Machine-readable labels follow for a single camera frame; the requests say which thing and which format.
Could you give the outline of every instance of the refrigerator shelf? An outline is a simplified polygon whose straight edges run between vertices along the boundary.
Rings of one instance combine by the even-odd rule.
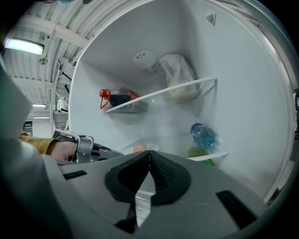
[[[195,147],[194,141],[190,133],[180,134],[180,135],[171,135],[168,137],[156,137],[151,139],[139,139],[130,145],[126,145],[124,147],[120,147],[117,149],[121,153],[127,155],[133,153],[133,146],[137,143],[145,143],[146,145],[156,144],[159,146],[157,151],[178,155],[181,157],[187,158],[188,150],[191,147]],[[217,165],[218,160],[220,161],[223,156],[228,155],[228,151],[225,149],[222,139],[216,134],[216,142],[215,144],[207,150],[208,155],[198,156],[198,157],[189,157],[187,159],[193,161],[204,161],[207,159],[213,159],[213,162]]]
[[[193,100],[198,96],[198,94],[191,94],[188,97],[187,93],[189,92],[188,87],[190,85],[199,85],[200,83],[208,81],[213,82],[216,79],[216,77],[206,77],[203,79],[171,86],[108,109],[106,113],[142,113],[148,112],[153,108],[164,108],[168,104],[176,104],[186,100]]]

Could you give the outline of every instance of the fluorescent light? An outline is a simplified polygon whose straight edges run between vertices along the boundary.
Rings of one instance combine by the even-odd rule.
[[[24,40],[21,38],[15,38],[15,39],[6,39],[4,47],[9,49],[15,49],[15,50],[23,50],[41,56],[43,54],[44,45],[39,44],[37,42]]]
[[[46,108],[45,104],[32,104],[33,107],[44,107]]]
[[[50,117],[34,117],[34,119],[50,119]]]

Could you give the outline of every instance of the yellow sleeve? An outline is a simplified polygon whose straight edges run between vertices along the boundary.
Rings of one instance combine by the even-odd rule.
[[[52,142],[59,142],[57,139],[43,139],[29,136],[26,132],[19,134],[19,139],[33,145],[41,155],[46,155],[48,148]]]

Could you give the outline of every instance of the human hand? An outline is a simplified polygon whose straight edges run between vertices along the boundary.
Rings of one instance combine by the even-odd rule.
[[[52,142],[48,148],[47,154],[55,159],[68,160],[76,151],[77,144],[72,142]]]

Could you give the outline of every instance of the warehouse ceiling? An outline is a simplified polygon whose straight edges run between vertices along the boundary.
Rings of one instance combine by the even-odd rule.
[[[32,103],[43,103],[47,108],[33,107],[28,120],[36,116],[50,116],[50,102],[55,81],[57,60],[64,57],[76,61],[101,23],[112,18],[127,6],[140,0],[82,0],[72,2],[34,3],[18,21],[9,37],[18,37],[45,45],[42,56],[25,51],[6,49],[3,61],[7,73]],[[45,65],[39,60],[46,58]],[[67,94],[61,79],[59,94]],[[56,123],[66,123],[67,114],[54,112]]]

